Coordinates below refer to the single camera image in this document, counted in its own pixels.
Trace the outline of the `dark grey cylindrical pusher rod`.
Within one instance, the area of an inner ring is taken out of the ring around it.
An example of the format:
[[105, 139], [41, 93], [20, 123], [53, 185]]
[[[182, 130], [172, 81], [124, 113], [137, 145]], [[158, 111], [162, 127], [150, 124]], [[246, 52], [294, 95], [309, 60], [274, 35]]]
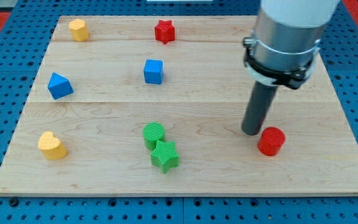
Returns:
[[259, 82], [254, 83], [242, 120], [241, 128], [245, 134], [250, 136], [259, 134], [276, 92], [276, 86], [267, 86]]

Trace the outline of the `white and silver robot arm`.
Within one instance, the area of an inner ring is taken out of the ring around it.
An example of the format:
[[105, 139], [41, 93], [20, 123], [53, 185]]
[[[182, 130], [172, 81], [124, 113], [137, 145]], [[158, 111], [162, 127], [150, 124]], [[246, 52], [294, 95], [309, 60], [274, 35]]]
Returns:
[[319, 43], [339, 0], [261, 0], [245, 37], [244, 66], [255, 80], [242, 131], [260, 132], [277, 88], [299, 89], [313, 73]]

